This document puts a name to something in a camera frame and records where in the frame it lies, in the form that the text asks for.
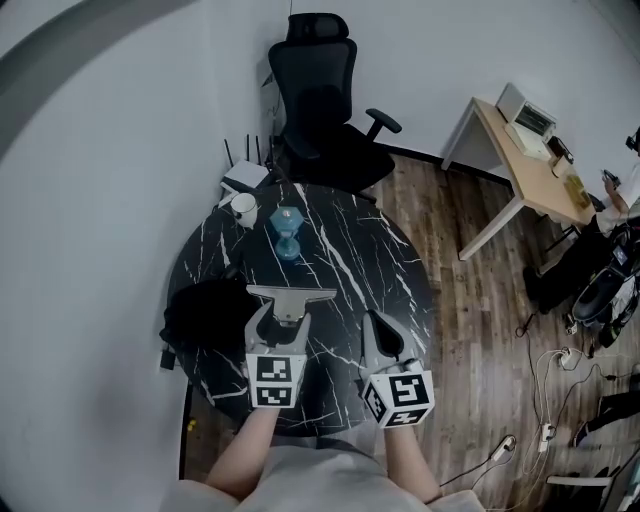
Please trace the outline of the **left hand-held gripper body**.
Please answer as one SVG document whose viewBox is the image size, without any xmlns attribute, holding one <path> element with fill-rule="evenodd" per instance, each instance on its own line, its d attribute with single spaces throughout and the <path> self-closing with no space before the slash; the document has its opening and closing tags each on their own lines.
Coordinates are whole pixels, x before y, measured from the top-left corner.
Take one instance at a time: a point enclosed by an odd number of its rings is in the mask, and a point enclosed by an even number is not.
<svg viewBox="0 0 640 512">
<path fill-rule="evenodd" d="M 295 407 L 307 363 L 306 345 L 306 339 L 274 347 L 246 343 L 245 367 L 254 408 Z"/>
</svg>

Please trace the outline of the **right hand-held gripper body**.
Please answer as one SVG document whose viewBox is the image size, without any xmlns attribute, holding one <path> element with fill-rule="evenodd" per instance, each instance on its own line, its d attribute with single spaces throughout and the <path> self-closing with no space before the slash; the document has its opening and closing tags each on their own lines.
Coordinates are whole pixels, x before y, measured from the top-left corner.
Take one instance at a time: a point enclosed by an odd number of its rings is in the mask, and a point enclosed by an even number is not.
<svg viewBox="0 0 640 512">
<path fill-rule="evenodd" d="M 432 373 L 409 359 L 369 375 L 362 399 L 381 429 L 419 425 L 435 407 Z"/>
</svg>

